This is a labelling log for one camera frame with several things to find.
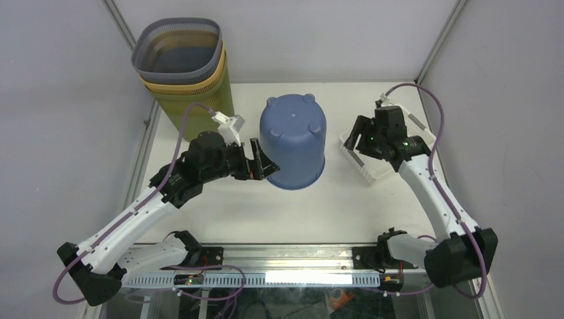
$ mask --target stacked baskets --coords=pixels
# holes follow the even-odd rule
[[[156,21],[143,30],[131,58],[141,81],[177,129],[192,102],[233,116],[227,54],[217,23],[202,18]],[[184,139],[217,124],[202,108],[192,108]]]

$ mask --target white basket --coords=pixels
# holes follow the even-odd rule
[[[428,127],[426,127],[419,119],[415,117],[415,115],[411,114],[411,112],[407,111],[403,105],[400,104],[387,104],[384,106],[399,106],[402,109],[404,114],[405,123],[407,126],[407,135],[408,136],[421,136],[423,141],[427,144],[429,148],[433,147],[435,144],[436,137],[431,133]],[[394,170],[392,169],[392,165],[384,160],[378,160],[374,158],[370,158],[368,156],[364,156],[360,154],[358,151],[349,151],[346,149],[343,144],[349,138],[351,131],[346,131],[340,134],[339,140],[339,149],[341,149],[342,153],[349,159],[349,161],[356,167],[356,169],[360,172],[362,177],[368,182],[368,184],[372,184],[375,181],[378,181],[387,175],[391,174]]]

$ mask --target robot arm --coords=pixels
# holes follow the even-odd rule
[[[175,161],[168,179],[171,164],[162,167],[141,195],[102,230],[78,245],[65,243],[57,250],[65,266],[84,255],[69,274],[90,305],[106,302],[119,291],[122,282],[146,272],[170,265],[194,266],[201,246],[188,231],[150,247],[133,252],[128,249],[158,221],[201,194],[205,183],[227,176],[260,180],[279,170],[262,152],[256,138],[251,139],[254,159],[245,157],[237,133],[242,118],[228,118],[221,113],[213,118],[221,124],[221,135],[201,133]]]
[[[437,242],[431,243],[414,238],[405,231],[391,229],[378,237],[378,252],[371,256],[373,260],[368,264],[385,269],[398,260],[408,261],[425,268],[430,280],[438,288],[478,278],[481,275],[478,256],[460,225],[463,221],[477,241],[489,272],[497,247],[494,231],[480,229],[456,201],[446,182],[429,172],[429,147],[421,137],[407,136],[401,108],[376,105],[373,118],[358,116],[345,147],[378,160],[386,160],[392,165],[423,206]],[[433,179],[442,186],[460,218],[453,214]]]

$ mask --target white table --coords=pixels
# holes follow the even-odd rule
[[[232,84],[235,113],[246,120],[241,138],[247,144],[249,138],[258,137],[267,98],[314,94],[327,118],[323,174],[300,191],[278,189],[268,181],[232,178],[205,184],[201,195],[160,221],[138,242],[159,242],[170,231],[184,229],[201,243],[367,243],[390,227],[412,235],[433,235],[417,198],[398,174],[368,186],[338,148],[339,134],[350,131],[359,114],[374,116],[374,101],[395,84]],[[426,124],[416,89],[400,88],[390,98]],[[170,163],[177,138],[178,131],[161,114],[144,185]],[[187,148],[188,143],[183,142],[181,152]]]

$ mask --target white connector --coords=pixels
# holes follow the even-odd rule
[[[236,143],[238,146],[241,146],[239,131],[245,123],[245,120],[241,116],[235,115],[229,117],[221,112],[216,112],[211,118],[215,122],[219,123],[219,128],[217,130],[225,140],[225,144],[230,145],[232,143]]]

